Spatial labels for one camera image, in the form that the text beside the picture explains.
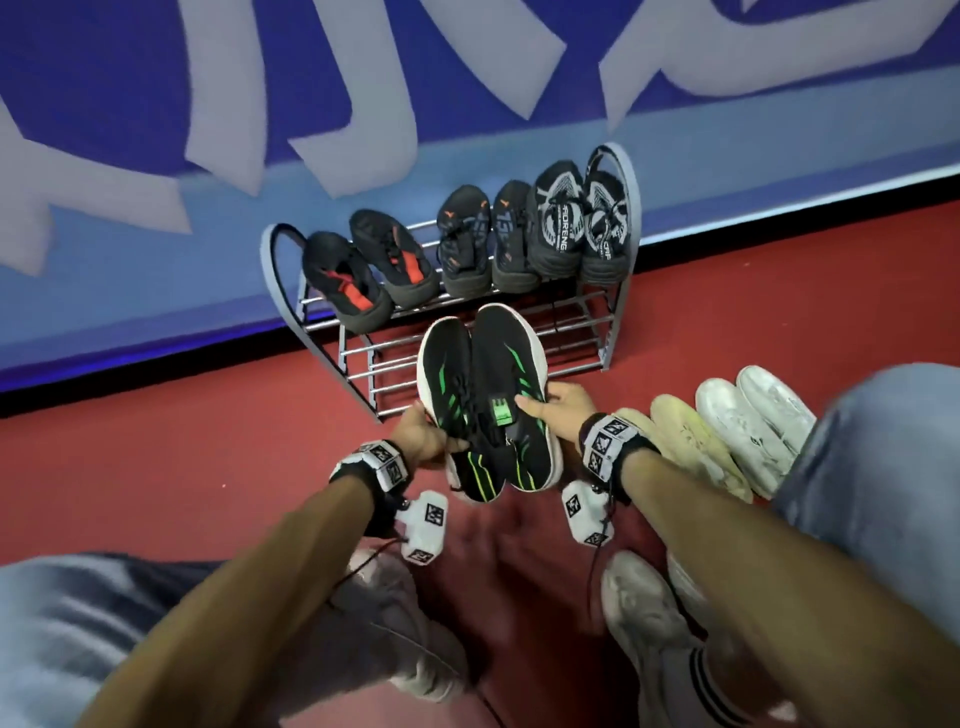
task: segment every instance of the backdrop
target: backdrop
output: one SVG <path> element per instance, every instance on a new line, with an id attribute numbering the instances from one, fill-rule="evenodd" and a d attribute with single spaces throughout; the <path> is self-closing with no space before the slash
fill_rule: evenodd
<path id="1" fill-rule="evenodd" d="M 948 174 L 958 2 L 3 3 L 0 390 L 277 326 L 269 223 L 432 219 L 607 138 L 644 242 Z"/>

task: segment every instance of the forearm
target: forearm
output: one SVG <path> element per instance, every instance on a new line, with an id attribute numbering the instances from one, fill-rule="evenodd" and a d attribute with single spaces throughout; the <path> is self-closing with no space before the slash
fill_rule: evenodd
<path id="1" fill-rule="evenodd" d="M 817 724 L 939 725 L 960 649 L 850 558 L 649 450 L 627 493 L 720 618 Z"/>
<path id="2" fill-rule="evenodd" d="M 151 630 L 79 728 L 233 725 L 283 646 L 343 577 L 372 511 L 362 482 L 330 483 Z"/>

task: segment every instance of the black stripe on sock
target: black stripe on sock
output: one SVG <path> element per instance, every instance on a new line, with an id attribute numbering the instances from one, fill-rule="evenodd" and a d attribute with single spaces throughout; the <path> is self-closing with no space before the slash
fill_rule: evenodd
<path id="1" fill-rule="evenodd" d="M 718 725 L 723 728 L 743 728 L 749 725 L 750 721 L 733 713 L 724 701 L 714 692 L 707 679 L 707 673 L 703 666 L 703 649 L 694 649 L 690 651 L 690 678 L 693 681 L 693 690 L 700 698 L 704 710 Z"/>

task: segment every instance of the white plastic device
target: white plastic device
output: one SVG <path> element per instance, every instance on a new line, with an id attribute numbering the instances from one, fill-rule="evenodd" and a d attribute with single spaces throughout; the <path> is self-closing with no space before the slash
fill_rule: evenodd
<path id="1" fill-rule="evenodd" d="M 396 519 L 403 523 L 404 542 L 400 555 L 412 564 L 426 566 L 444 550 L 446 496 L 436 491 L 423 491 L 416 500 L 407 500 Z"/>
<path id="2" fill-rule="evenodd" d="M 606 493 L 584 480 L 574 480 L 563 489 L 561 499 L 574 541 L 599 548 L 613 538 L 612 523 L 604 530 L 609 499 Z"/>

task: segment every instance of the black sneaker with green accents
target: black sneaker with green accents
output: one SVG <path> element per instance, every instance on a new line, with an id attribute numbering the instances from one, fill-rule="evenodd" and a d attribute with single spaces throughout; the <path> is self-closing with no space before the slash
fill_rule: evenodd
<path id="1" fill-rule="evenodd" d="M 498 458 L 504 478 L 525 492 L 555 485 L 564 469 L 560 443 L 542 420 L 520 410 L 515 395 L 545 400 L 546 354 L 526 319 L 503 303 L 477 312 L 473 330 L 473 391 L 480 420 L 490 418 L 513 462 Z"/>
<path id="2" fill-rule="evenodd" d="M 417 390 L 420 401 L 437 427 L 451 437 L 467 440 L 470 449 L 446 457 L 446 478 L 453 492 L 465 499 L 488 503 L 503 491 L 497 463 L 512 457 L 512 448 L 496 432 L 487 412 L 481 412 L 471 376 L 470 337 L 456 316 L 435 321 L 420 342 Z"/>

